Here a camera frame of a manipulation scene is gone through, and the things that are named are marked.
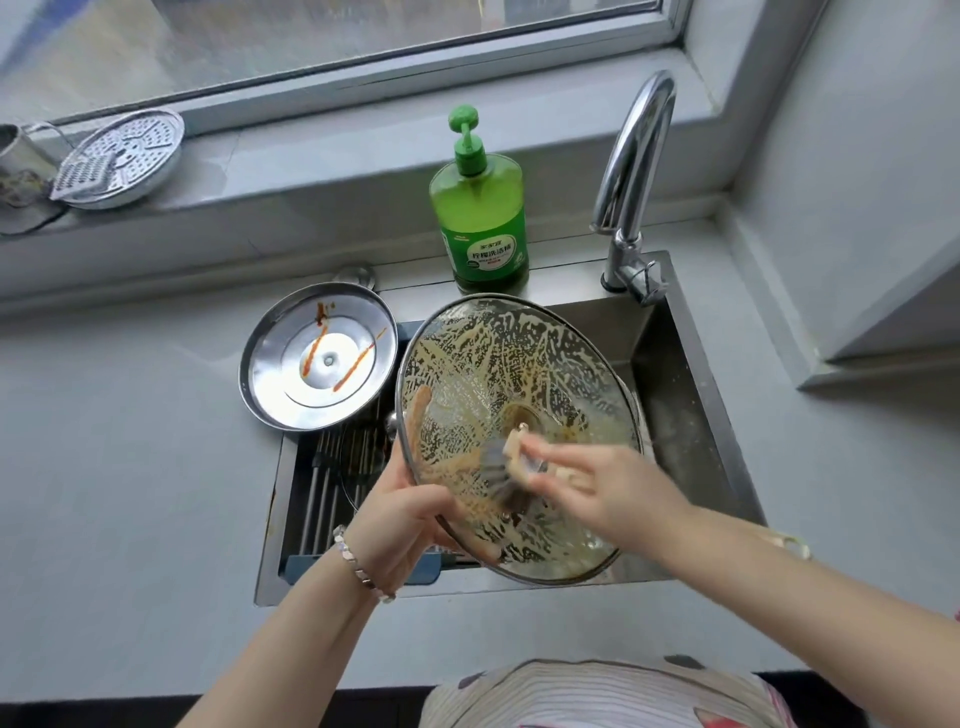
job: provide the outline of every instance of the dish brush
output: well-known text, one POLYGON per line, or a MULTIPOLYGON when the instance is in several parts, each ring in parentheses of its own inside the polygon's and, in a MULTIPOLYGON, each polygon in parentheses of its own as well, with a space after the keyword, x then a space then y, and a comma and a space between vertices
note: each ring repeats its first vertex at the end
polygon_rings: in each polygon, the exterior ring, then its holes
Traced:
POLYGON ((566 480, 574 488, 592 493, 589 475, 572 468, 531 457, 520 448, 520 438, 527 432, 521 424, 506 439, 492 440, 480 455, 480 475, 487 481, 490 498, 505 513, 536 518, 544 509, 543 499, 527 489, 530 476, 551 473, 566 480))

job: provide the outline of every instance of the hand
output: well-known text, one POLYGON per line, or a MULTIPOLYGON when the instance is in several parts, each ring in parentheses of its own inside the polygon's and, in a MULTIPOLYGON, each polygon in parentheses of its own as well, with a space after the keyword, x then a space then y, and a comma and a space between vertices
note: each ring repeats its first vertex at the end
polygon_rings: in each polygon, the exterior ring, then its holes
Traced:
POLYGON ((635 450, 550 445, 536 435, 525 435, 520 446, 532 457, 589 475, 592 493, 546 473, 531 475, 528 487, 626 551, 660 562, 693 514, 693 506, 666 473, 635 450))
POLYGON ((436 517, 454 522, 466 514, 444 486, 414 483, 397 439, 387 467, 347 527, 344 541, 373 583, 393 594, 428 546, 459 550, 436 517))

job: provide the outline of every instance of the gray countertop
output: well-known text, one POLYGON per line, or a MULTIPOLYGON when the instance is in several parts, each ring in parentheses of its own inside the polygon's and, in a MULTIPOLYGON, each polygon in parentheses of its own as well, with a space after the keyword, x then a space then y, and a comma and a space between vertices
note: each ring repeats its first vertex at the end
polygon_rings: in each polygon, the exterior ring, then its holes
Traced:
MULTIPOLYGON (((960 607, 960 377, 795 391, 711 223, 671 254, 760 503, 814 554, 924 606, 960 607)), ((598 291, 604 244, 532 246, 526 295, 598 291)), ((457 295, 442 259, 379 271, 399 321, 457 295)), ((310 279, 0 327, 0 702, 197 693, 270 610, 253 606, 279 435, 237 392, 260 315, 310 279)), ((795 658, 676 582, 401 599, 343 687, 429 685, 533 656, 795 658)))

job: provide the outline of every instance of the chrome faucet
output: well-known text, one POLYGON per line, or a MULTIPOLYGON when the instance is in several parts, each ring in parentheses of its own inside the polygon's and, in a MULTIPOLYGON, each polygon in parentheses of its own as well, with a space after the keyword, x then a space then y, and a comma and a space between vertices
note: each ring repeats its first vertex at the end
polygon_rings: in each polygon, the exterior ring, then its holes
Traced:
POLYGON ((603 287, 629 290, 641 304, 655 303, 666 288, 660 265, 640 253, 640 225, 676 100, 677 83, 669 71, 655 73, 636 95, 613 143, 590 223, 594 232, 612 236, 603 287))

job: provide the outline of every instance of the green pump head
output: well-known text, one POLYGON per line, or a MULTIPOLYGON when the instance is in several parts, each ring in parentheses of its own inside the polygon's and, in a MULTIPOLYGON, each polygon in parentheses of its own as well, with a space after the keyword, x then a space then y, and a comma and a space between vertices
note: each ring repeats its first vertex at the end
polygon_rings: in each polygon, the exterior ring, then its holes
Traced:
POLYGON ((457 169, 464 177, 479 175, 487 169, 487 153, 480 137, 470 130, 480 123, 477 109, 464 104, 450 112, 448 118, 450 130, 462 134, 453 145, 453 154, 457 160, 457 169))

